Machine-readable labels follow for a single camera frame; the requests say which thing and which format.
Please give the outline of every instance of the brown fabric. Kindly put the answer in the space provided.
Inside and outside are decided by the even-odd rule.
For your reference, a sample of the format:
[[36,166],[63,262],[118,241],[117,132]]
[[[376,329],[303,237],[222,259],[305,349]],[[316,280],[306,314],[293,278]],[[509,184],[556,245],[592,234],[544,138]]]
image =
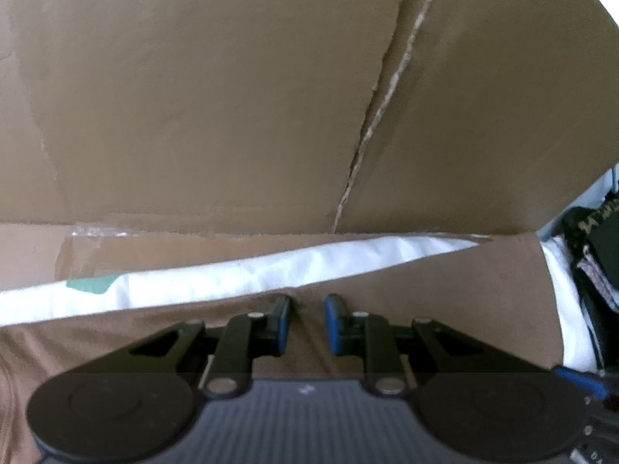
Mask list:
[[[351,310],[382,314],[393,324],[432,316],[545,367],[562,358],[552,282],[533,234],[287,293],[295,301],[288,353],[256,361],[256,375],[361,372],[357,359],[328,352],[322,308],[328,293],[341,294]],[[1,462],[32,464],[38,458],[24,410],[33,390],[51,375],[175,322],[200,318],[208,326],[224,325],[242,312],[268,309],[273,298],[261,294],[0,328]]]

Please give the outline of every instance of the cardboard box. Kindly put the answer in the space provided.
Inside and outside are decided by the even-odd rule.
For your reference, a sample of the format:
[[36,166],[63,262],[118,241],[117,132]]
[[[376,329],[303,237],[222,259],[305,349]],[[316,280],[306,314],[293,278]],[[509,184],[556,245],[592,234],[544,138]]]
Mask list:
[[[2,284],[333,233],[537,230],[619,159],[618,39],[597,0],[0,0],[0,221],[41,224],[0,229],[8,270],[28,266]],[[54,272],[82,222],[159,233],[69,239]],[[293,373],[351,371],[324,362],[326,291],[561,358],[531,234],[298,290]],[[267,300],[3,328],[0,460],[37,457],[24,407],[49,375]]]

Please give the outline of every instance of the cardboard flap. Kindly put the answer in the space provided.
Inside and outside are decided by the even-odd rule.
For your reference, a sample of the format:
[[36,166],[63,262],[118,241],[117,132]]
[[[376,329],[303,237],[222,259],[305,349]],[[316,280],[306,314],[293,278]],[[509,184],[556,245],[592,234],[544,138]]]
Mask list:
[[[404,0],[365,128],[423,0]],[[619,29],[597,0],[431,0],[337,231],[537,230],[619,159]]]
[[[3,1],[0,34],[69,211],[41,194],[37,215],[1,200],[0,220],[329,230],[401,0]],[[26,122],[2,131],[23,137]],[[37,171],[2,173],[0,190],[41,186]]]

